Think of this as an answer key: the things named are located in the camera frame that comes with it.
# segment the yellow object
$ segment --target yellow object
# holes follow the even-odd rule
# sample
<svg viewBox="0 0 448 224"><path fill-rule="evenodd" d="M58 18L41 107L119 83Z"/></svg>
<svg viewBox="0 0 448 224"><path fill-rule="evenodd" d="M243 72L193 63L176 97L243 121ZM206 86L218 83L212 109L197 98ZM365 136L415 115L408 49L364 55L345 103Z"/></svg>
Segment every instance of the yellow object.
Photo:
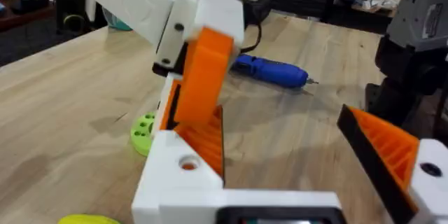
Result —
<svg viewBox="0 0 448 224"><path fill-rule="evenodd" d="M72 214L59 220L58 224L120 224L116 220L104 216L88 214Z"/></svg>

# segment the green 3d printed part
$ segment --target green 3d printed part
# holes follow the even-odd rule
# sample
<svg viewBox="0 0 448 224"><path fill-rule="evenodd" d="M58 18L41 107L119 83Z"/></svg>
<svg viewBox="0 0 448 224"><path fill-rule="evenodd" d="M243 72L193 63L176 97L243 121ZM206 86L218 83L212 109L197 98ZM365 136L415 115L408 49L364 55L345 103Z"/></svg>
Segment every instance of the green 3d printed part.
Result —
<svg viewBox="0 0 448 224"><path fill-rule="evenodd" d="M151 130L154 124L154 113L148 113L138 118L131 128L131 142L138 153L148 156L153 140Z"/></svg>

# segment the orange 3d printed part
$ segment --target orange 3d printed part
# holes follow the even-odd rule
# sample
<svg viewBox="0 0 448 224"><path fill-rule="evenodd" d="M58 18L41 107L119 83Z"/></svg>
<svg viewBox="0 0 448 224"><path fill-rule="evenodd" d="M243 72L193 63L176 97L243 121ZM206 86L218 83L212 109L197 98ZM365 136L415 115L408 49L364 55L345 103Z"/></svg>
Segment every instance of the orange 3d printed part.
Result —
<svg viewBox="0 0 448 224"><path fill-rule="evenodd" d="M343 105L337 121L375 186L394 223L407 223L417 212L409 196L419 140L362 110Z"/></svg>
<svg viewBox="0 0 448 224"><path fill-rule="evenodd" d="M189 44L176 122L205 125L214 112L227 71L233 40L209 28Z"/></svg>

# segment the electric screwdriver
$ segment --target electric screwdriver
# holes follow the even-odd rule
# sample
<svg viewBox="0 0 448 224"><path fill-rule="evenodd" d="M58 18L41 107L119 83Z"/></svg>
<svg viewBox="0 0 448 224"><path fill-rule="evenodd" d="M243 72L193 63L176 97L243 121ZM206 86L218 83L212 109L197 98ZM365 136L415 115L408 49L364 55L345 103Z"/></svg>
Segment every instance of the electric screwdriver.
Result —
<svg viewBox="0 0 448 224"><path fill-rule="evenodd" d="M317 83L297 66L246 54L238 56L230 70L284 88L301 88L307 83Z"/></svg>

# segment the wooden tabletop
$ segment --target wooden tabletop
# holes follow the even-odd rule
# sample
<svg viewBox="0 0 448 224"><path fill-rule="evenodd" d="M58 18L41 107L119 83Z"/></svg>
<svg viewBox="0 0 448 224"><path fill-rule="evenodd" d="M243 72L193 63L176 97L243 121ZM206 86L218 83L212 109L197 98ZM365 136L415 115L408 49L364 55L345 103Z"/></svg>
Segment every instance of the wooden tabletop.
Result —
<svg viewBox="0 0 448 224"><path fill-rule="evenodd" d="M256 30L246 33L246 44ZM380 83L376 34L271 14L251 54L296 64L318 85L289 92L228 75L226 186L331 190L349 223L380 223L384 209L336 126L343 103L363 107ZM102 214L132 223L145 158L132 121L154 111L164 78L134 32L103 28L0 68L0 223L56 223Z"/></svg>

